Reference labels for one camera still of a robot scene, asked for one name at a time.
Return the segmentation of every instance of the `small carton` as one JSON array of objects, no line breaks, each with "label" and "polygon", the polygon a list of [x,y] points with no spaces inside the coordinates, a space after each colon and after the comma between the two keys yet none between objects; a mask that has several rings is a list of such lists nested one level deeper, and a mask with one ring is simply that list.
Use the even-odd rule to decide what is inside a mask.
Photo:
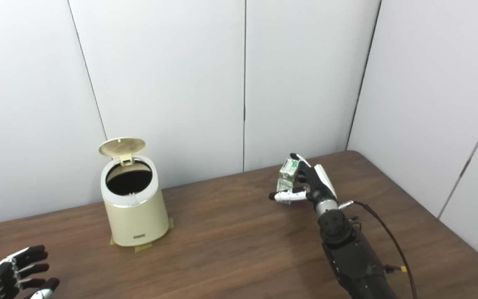
[{"label": "small carton", "polygon": [[[278,175],[278,184],[276,191],[291,190],[294,187],[294,181],[298,174],[298,160],[287,159],[281,166]],[[282,203],[290,204],[290,201],[280,201]]]}]

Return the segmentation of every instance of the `trash can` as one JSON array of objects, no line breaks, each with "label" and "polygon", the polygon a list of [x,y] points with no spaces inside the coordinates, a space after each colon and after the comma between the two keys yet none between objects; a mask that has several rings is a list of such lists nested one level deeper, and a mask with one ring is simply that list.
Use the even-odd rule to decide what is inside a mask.
[{"label": "trash can", "polygon": [[145,147],[139,138],[115,138],[99,152],[112,157],[101,173],[101,194],[112,238],[120,246],[138,246],[157,240],[169,228],[167,210],[151,159],[134,155]]}]

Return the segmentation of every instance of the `black cable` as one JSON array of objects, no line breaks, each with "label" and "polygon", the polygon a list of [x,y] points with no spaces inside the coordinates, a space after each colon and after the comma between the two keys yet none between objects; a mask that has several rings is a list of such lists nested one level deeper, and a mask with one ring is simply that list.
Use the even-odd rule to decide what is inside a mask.
[{"label": "black cable", "polygon": [[413,299],[417,299],[418,295],[416,293],[416,285],[414,284],[414,277],[412,277],[412,271],[410,270],[410,267],[408,266],[407,259],[405,258],[403,250],[401,249],[400,245],[398,244],[396,238],[394,237],[394,235],[392,234],[390,229],[388,229],[387,225],[383,222],[383,220],[381,220],[379,215],[377,215],[377,213],[374,212],[374,210],[372,210],[372,208],[370,208],[370,206],[368,206],[368,204],[364,204],[362,202],[357,202],[357,201],[353,201],[353,203],[358,205],[358,206],[362,206],[365,210],[367,210],[370,214],[372,214],[372,216],[374,216],[377,219],[377,221],[379,221],[379,223],[381,223],[381,225],[383,226],[385,231],[387,231],[388,235],[390,236],[390,238],[394,242],[396,248],[398,249],[398,252],[400,252],[400,256],[402,257],[403,263],[405,264],[405,267],[407,269],[408,280],[410,282],[410,289],[412,290],[412,297],[413,297]]}]

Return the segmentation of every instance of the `trash can lid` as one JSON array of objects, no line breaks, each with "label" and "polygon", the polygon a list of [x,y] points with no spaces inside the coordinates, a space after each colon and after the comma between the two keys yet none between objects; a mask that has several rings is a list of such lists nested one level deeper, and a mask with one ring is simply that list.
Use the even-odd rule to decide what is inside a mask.
[{"label": "trash can lid", "polygon": [[122,166],[132,165],[132,154],[140,152],[145,142],[140,138],[120,137],[103,142],[99,153],[107,157],[119,157]]}]

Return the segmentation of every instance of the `brown tabletop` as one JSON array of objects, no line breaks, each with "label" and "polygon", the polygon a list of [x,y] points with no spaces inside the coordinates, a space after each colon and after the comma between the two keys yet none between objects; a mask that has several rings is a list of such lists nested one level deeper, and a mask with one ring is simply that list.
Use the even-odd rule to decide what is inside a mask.
[{"label": "brown tabletop", "polygon": [[[340,202],[368,203],[390,227],[414,272],[419,298],[478,298],[478,253],[357,152],[309,159],[326,169]],[[320,245],[308,202],[267,199],[279,166],[165,189],[175,228],[134,253],[109,245],[102,203],[0,223],[0,259],[45,244],[61,284],[52,299],[345,299]],[[358,206],[383,263],[401,259],[379,223]],[[409,299],[406,274],[388,275]]]}]

